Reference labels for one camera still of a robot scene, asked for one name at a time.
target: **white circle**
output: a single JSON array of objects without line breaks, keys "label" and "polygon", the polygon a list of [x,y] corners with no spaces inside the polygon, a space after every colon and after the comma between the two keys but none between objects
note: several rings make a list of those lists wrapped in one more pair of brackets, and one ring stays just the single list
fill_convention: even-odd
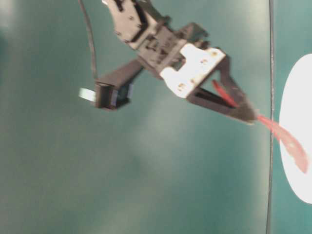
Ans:
[{"label": "white circle", "polygon": [[[312,156],[312,54],[302,57],[290,72],[282,98],[280,125],[301,143]],[[281,156],[287,180],[294,193],[312,204],[312,170],[303,173],[281,144]]]}]

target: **wire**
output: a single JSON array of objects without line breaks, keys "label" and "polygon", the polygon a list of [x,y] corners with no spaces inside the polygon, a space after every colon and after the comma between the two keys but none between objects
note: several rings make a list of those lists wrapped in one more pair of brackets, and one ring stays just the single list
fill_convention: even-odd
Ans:
[{"label": "wire", "polygon": [[88,13],[86,11],[86,8],[84,7],[83,1],[78,0],[81,11],[83,13],[84,22],[86,24],[86,30],[88,34],[88,42],[89,42],[89,48],[90,48],[90,54],[91,54],[91,71],[92,76],[96,80],[98,79],[98,70],[97,70],[97,56],[96,56],[96,49],[94,46],[94,38],[93,38],[93,32],[92,32],[92,26],[90,22],[90,18],[88,16]]}]

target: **teal wall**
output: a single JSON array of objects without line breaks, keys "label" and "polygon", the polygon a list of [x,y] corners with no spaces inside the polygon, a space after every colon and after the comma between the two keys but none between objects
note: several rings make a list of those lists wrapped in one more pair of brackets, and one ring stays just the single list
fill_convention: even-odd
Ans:
[{"label": "teal wall", "polygon": [[[107,73],[135,54],[114,35],[101,1],[85,2]],[[153,3],[176,29],[191,21],[206,28],[250,101],[270,116],[268,1]],[[131,105],[97,110],[78,97],[80,87],[93,88],[89,58],[77,1],[0,0],[1,233],[265,233],[263,126],[191,105],[147,72]],[[275,184],[289,190],[279,160]]]},{"label": "teal wall", "polygon": [[[284,85],[294,64],[312,52],[312,1],[274,0],[275,112],[279,119]],[[288,184],[279,145],[273,146],[271,233],[312,233],[312,205],[301,201]]]}]

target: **red plastic piece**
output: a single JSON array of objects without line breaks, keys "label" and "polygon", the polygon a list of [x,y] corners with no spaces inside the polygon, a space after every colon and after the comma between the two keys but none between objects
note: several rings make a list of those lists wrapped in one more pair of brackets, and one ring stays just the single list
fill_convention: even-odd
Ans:
[{"label": "red plastic piece", "polygon": [[232,107],[238,107],[238,104],[230,97],[230,95],[219,85],[216,80],[213,80],[215,90],[221,95],[221,97]]},{"label": "red plastic piece", "polygon": [[[232,107],[238,107],[238,104],[230,97],[225,89],[218,84],[216,80],[213,80],[213,85],[216,91],[229,105]],[[273,120],[270,120],[262,115],[258,116],[258,120],[273,132],[278,142],[281,141],[284,144],[287,152],[294,158],[298,168],[303,173],[306,173],[309,168],[310,159],[299,141]]]}]

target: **robotic arm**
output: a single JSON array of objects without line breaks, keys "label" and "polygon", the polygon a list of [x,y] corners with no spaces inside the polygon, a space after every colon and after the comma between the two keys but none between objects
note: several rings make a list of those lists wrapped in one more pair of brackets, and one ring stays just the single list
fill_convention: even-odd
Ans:
[{"label": "robotic arm", "polygon": [[[207,32],[195,23],[175,31],[170,17],[163,17],[150,0],[103,0],[113,16],[115,34],[137,51],[137,58],[111,74],[97,78],[95,106],[115,110],[130,101],[132,83],[143,69],[164,80],[178,97],[190,103],[253,123],[256,114],[230,77],[230,58],[205,41]],[[238,104],[201,88],[215,72],[227,93]]]}]

